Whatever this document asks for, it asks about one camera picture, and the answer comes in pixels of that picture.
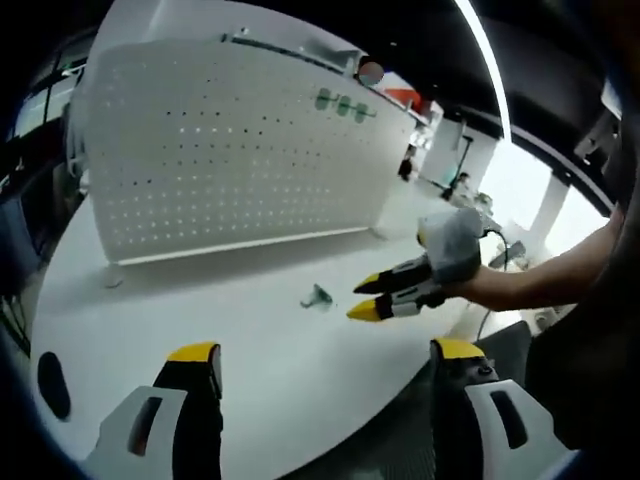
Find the light strip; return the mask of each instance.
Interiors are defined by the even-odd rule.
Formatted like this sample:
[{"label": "light strip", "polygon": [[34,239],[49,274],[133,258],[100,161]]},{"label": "light strip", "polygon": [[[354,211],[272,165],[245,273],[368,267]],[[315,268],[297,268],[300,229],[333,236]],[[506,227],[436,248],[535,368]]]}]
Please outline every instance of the light strip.
[{"label": "light strip", "polygon": [[507,96],[504,93],[504,85],[502,84],[502,77],[500,77],[498,62],[489,44],[489,39],[482,28],[478,15],[476,15],[475,10],[471,6],[471,2],[469,2],[469,0],[455,0],[455,2],[462,12],[462,15],[464,15],[469,28],[471,28],[471,33],[473,33],[476,42],[478,42],[484,61],[489,69],[489,76],[491,77],[493,89],[498,99],[498,109],[500,110],[500,120],[502,121],[502,134],[504,135],[504,140],[511,143],[511,122],[509,120],[509,109],[507,108]]}]

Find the desk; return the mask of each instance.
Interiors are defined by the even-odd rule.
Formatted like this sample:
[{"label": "desk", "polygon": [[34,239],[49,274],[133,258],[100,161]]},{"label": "desk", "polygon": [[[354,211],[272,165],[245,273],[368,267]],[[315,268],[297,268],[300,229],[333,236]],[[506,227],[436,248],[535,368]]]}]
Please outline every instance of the desk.
[{"label": "desk", "polygon": [[[400,392],[427,360],[429,340],[466,305],[448,301],[383,324],[346,318],[361,300],[351,293],[358,282],[421,253],[415,218],[429,202],[416,205],[402,182],[398,191],[411,195],[396,197],[390,214],[407,219],[410,238],[360,232],[131,265],[115,289],[103,287],[107,261],[85,201],[53,256],[33,323],[30,380],[46,428],[84,459],[100,422],[152,384],[169,352],[211,339],[223,349],[225,479],[277,478],[343,441]],[[314,283],[333,297],[329,312],[300,307]],[[66,422],[37,390],[37,359],[48,350],[70,391]]]}]

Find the window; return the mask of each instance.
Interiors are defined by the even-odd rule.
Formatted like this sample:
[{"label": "window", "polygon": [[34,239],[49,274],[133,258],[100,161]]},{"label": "window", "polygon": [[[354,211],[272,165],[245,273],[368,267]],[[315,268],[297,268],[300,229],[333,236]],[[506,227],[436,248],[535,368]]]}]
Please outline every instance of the window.
[{"label": "window", "polygon": [[47,100],[47,91],[29,97],[22,104],[18,118],[16,119],[15,135],[26,135],[34,128],[42,125],[44,121],[44,104]]},{"label": "window", "polygon": [[49,99],[49,110],[47,111],[47,121],[58,118],[62,115],[62,110],[71,100],[71,93],[76,86],[78,78],[75,75],[65,77],[51,87],[51,98]]},{"label": "window", "polygon": [[600,215],[575,187],[570,187],[545,246],[552,255],[560,255],[607,222],[608,219]]},{"label": "window", "polygon": [[515,222],[525,230],[533,224],[551,169],[522,148],[500,141],[480,183],[480,192],[493,199],[493,218],[500,225]]}]

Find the white perforated panel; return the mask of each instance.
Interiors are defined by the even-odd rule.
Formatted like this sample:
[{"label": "white perforated panel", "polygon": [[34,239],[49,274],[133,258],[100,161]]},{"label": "white perforated panel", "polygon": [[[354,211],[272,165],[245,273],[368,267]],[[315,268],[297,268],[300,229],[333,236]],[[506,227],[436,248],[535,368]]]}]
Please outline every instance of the white perforated panel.
[{"label": "white perforated panel", "polygon": [[107,257],[371,226],[413,123],[352,79],[256,47],[108,51],[85,131]]}]

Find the small metal object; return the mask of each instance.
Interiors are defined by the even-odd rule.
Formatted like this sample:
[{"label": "small metal object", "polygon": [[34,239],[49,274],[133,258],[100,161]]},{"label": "small metal object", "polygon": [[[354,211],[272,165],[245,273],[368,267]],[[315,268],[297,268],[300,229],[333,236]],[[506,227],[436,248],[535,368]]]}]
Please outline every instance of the small metal object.
[{"label": "small metal object", "polygon": [[317,283],[313,284],[313,291],[309,295],[308,299],[300,302],[300,306],[302,308],[310,308],[314,305],[323,305],[328,307],[332,304],[333,298],[331,298],[331,295],[329,295],[327,291]]}]

